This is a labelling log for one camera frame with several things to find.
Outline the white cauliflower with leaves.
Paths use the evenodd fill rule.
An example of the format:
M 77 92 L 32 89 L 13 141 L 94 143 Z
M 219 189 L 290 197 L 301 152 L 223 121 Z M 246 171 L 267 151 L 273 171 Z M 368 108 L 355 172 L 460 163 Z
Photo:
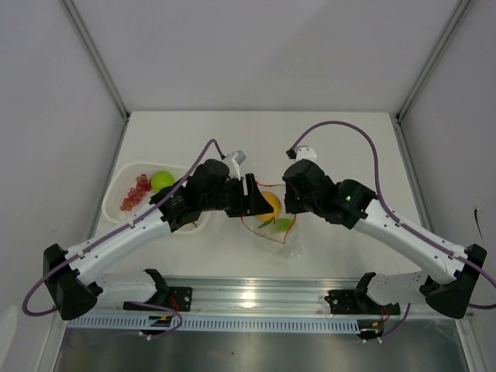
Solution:
M 274 233 L 286 233 L 293 225 L 294 220 L 288 218 L 279 218 L 272 225 Z

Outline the clear zip top bag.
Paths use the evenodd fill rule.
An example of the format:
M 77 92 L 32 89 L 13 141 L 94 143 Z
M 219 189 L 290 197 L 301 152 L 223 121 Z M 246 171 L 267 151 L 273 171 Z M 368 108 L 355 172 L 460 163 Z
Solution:
M 264 215 L 243 216 L 241 223 L 253 235 L 255 245 L 260 249 L 288 259 L 301 256 L 300 225 L 295 214 L 286 212 L 284 184 L 258 181 L 257 186 L 273 211 Z

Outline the green apple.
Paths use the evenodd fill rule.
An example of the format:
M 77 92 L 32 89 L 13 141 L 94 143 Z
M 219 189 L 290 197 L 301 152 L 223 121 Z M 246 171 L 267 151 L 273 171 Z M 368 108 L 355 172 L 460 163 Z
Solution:
M 163 188 L 170 187 L 174 183 L 174 176 L 166 170 L 156 172 L 150 179 L 150 186 L 155 193 L 158 193 Z

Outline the red grapes bunch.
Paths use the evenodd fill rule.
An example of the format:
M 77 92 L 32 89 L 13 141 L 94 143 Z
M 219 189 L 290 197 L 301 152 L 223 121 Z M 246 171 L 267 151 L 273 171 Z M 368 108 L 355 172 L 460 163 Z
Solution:
M 136 178 L 136 185 L 129 189 L 127 196 L 123 199 L 120 210 L 124 212 L 132 211 L 151 190 L 150 180 L 145 174 L 141 174 Z

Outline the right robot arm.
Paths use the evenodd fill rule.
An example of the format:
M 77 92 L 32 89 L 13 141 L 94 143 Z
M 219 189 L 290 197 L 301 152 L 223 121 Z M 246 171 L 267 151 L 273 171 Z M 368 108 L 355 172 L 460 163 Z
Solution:
M 487 252 L 474 244 L 445 241 L 397 217 L 378 194 L 355 180 L 333 182 L 310 160 L 299 160 L 284 173 L 288 212 L 311 212 L 332 225 L 372 237 L 406 257 L 417 272 L 396 275 L 365 273 L 353 290 L 331 290 L 326 298 L 333 314 L 377 314 L 401 304 L 427 304 L 452 319 L 465 316 Z

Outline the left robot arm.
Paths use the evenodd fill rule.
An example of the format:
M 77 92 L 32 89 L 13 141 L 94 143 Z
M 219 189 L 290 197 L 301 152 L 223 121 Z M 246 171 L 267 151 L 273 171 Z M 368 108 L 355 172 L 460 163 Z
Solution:
M 158 270 L 107 274 L 107 269 L 141 246 L 197 221 L 203 212 L 224 211 L 238 218 L 273 210 L 252 174 L 233 176 L 226 163 L 207 160 L 192 175 L 160 190 L 129 222 L 104 236 L 67 250 L 57 244 L 45 249 L 44 282 L 64 320 L 79 318 L 96 307 L 173 310 L 174 292 Z

